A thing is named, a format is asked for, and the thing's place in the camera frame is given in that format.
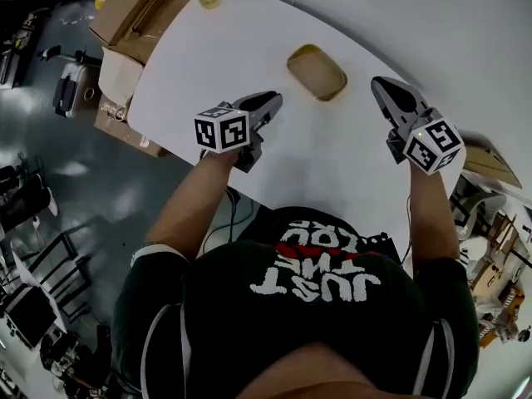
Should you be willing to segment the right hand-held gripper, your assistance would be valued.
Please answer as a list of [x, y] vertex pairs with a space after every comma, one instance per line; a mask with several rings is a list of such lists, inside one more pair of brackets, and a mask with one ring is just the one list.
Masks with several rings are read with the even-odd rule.
[[464, 142], [447, 117], [436, 108], [428, 107], [421, 93], [404, 81], [387, 76], [375, 76], [371, 90], [388, 120], [411, 121], [403, 125], [402, 131], [392, 127], [387, 144], [397, 164], [409, 160], [427, 175], [433, 175], [448, 166], [464, 148]]

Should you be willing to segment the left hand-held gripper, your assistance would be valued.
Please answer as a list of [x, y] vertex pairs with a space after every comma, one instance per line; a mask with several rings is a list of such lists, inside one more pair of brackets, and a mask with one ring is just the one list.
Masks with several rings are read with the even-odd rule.
[[264, 139], [258, 130], [268, 124], [283, 104], [276, 91], [263, 91], [245, 96], [230, 104], [222, 102], [194, 118], [197, 144], [206, 151], [223, 154], [237, 150], [235, 167], [249, 173], [262, 155]]

